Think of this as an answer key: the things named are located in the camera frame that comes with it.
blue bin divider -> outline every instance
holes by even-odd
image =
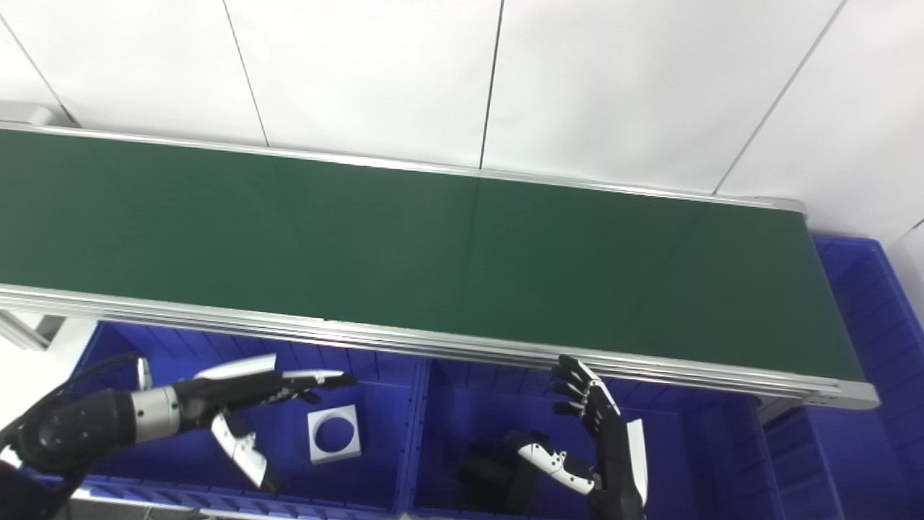
[[[404,511],[415,413],[427,361],[415,356],[319,347],[170,328],[101,324],[77,370],[109,356],[142,352],[153,383],[190,378],[210,366],[276,353],[281,370],[328,368],[359,378],[356,387],[321,390],[322,403],[293,400],[237,412],[257,433],[257,445],[286,483],[278,498],[257,491],[227,459],[207,430],[153,440],[105,457],[85,487],[98,496],[234,513],[290,518],[381,520]],[[88,378],[79,391],[133,389],[133,365]],[[355,404],[362,455],[311,465],[306,415]]]
[[[924,517],[924,333],[878,242],[816,236],[881,406],[809,408],[767,426],[788,518]]]
[[[515,519],[486,511],[457,479],[473,443],[501,445],[513,429],[540,431],[556,450],[594,463],[594,443],[575,417],[554,415],[551,375],[511,366],[432,360],[412,453],[409,511],[471,520]],[[608,380],[626,418],[644,419],[650,520],[782,519],[755,400],[711,390]],[[587,501],[539,476],[529,517],[589,518]]]

panel seam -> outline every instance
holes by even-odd
[[[494,55],[491,60],[491,80],[488,83],[488,104],[484,110],[484,128],[481,131],[481,153],[478,157],[478,169],[484,165],[484,147],[488,141],[488,120],[491,117],[491,98],[494,94],[494,73],[497,71],[497,49],[501,44],[501,24],[504,22],[504,0],[497,12],[497,33],[494,35]]]
[[[61,96],[59,96],[57,92],[55,92],[55,89],[52,88],[52,84],[48,81],[48,78],[46,78],[45,75],[42,73],[42,71],[39,69],[39,66],[38,64],[35,63],[35,60],[32,59],[32,55],[29,54],[29,51],[26,50],[26,46],[22,44],[22,41],[13,31],[13,28],[10,27],[9,22],[6,21],[6,17],[3,16],[3,13],[0,13],[0,22],[3,22],[4,27],[6,27],[6,30],[9,31],[9,35],[12,36],[13,41],[16,42],[16,46],[19,47],[19,50],[22,51],[22,54],[26,57],[27,60],[29,60],[29,64],[32,65],[32,68],[35,70],[35,73],[39,75],[39,78],[42,80],[42,83],[44,83],[45,88],[48,89],[48,92],[51,93],[52,97],[54,97],[55,102],[58,104],[58,106],[61,107],[61,111],[64,113],[67,119],[69,119],[71,123],[74,123],[74,125],[80,127],[80,123],[77,121],[76,118],[74,118],[74,115],[70,113],[70,110],[67,110],[67,107],[64,106],[64,102],[61,101]]]
[[[263,142],[267,148],[270,146],[270,139],[266,136],[266,127],[263,126],[263,116],[260,114],[260,106],[257,105],[257,95],[253,92],[253,84],[250,83],[250,75],[247,72],[247,64],[244,62],[244,55],[240,52],[240,42],[237,40],[237,32],[234,29],[234,21],[231,20],[231,12],[228,10],[228,3],[222,0],[222,6],[225,8],[225,16],[228,18],[228,28],[231,29],[231,37],[234,38],[234,46],[237,49],[237,58],[240,60],[240,68],[244,71],[244,79],[247,80],[247,89],[250,92],[250,101],[253,102],[253,110],[257,113],[257,121],[260,123],[260,132],[263,134]]]
[[[770,116],[772,116],[773,111],[776,110],[776,107],[780,104],[780,101],[783,100],[783,96],[785,96],[786,93],[789,92],[789,88],[793,85],[793,82],[796,81],[796,77],[799,75],[800,72],[802,72],[802,68],[805,67],[806,63],[808,63],[812,55],[815,54],[815,49],[817,49],[819,44],[821,44],[821,40],[824,39],[825,35],[828,33],[828,30],[834,24],[834,21],[837,19],[838,15],[841,14],[841,11],[844,9],[844,6],[846,4],[847,4],[847,0],[841,0],[841,3],[838,4],[837,7],[834,9],[834,12],[831,14],[831,17],[828,19],[828,22],[824,24],[823,28],[821,28],[821,32],[819,33],[819,35],[815,38],[815,41],[812,42],[812,45],[808,48],[808,51],[806,52],[806,54],[802,56],[802,60],[799,61],[799,64],[796,66],[796,69],[789,76],[789,80],[787,80],[786,83],[783,85],[783,89],[780,91],[780,93],[776,95],[776,98],[773,100],[773,103],[770,104],[770,108],[767,109],[767,112],[763,115],[763,118],[761,118],[760,122],[758,122],[757,127],[748,136],[748,139],[745,141],[744,146],[742,146],[741,150],[738,151],[738,154],[735,156],[735,159],[732,161],[732,164],[729,165],[728,169],[725,171],[724,175],[722,175],[722,178],[719,180],[719,183],[716,184],[715,189],[712,190],[713,195],[718,194],[719,190],[725,184],[725,181],[728,180],[728,177],[732,174],[732,171],[735,169],[736,166],[738,166],[738,162],[741,161],[741,157],[743,157],[744,154],[748,151],[748,148],[750,148],[750,145],[754,142],[754,139],[763,129],[763,126],[767,123],[767,120],[770,119]]]

black object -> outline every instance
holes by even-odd
[[[528,435],[534,442],[549,440],[537,431],[530,431]],[[475,444],[463,458],[458,477],[469,491],[469,508],[525,515],[529,512],[538,474],[536,466],[505,445]]]

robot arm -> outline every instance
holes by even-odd
[[[65,479],[59,489],[45,492],[41,484],[26,482],[25,473],[5,465],[0,474],[4,485],[30,489],[44,496],[36,500],[45,504],[41,510],[9,518],[50,518],[100,457],[138,442],[199,428],[211,430],[228,457],[256,487],[278,493],[278,479],[256,450],[256,434],[238,428],[230,414],[240,408],[295,398],[317,403],[321,397],[314,389],[332,390],[357,383],[353,376],[334,370],[278,372],[275,354],[267,354],[212,367],[190,380],[150,388],[147,362],[129,357],[119,362],[138,360],[141,390],[108,389],[78,396],[65,393],[72,380],[0,431],[0,450],[8,445],[26,466]],[[95,366],[86,372],[97,369]],[[49,506],[53,496],[54,503],[60,501],[57,507]],[[7,518],[4,502],[0,500],[0,520]]]
[[[529,438],[512,436],[508,442],[544,473],[586,495],[594,518],[644,519],[648,467],[641,419],[624,422],[606,385],[579,360],[561,355],[558,361],[552,372],[561,382],[554,383],[552,390],[571,401],[557,402],[553,410],[580,418],[596,440],[596,466],[587,468],[566,452],[554,452]]]

robotic finger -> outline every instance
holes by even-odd
[[[266,456],[257,450],[257,434],[247,431],[234,418],[219,414],[212,420],[212,435],[225,454],[253,485],[277,496],[281,489],[279,476],[270,469]]]

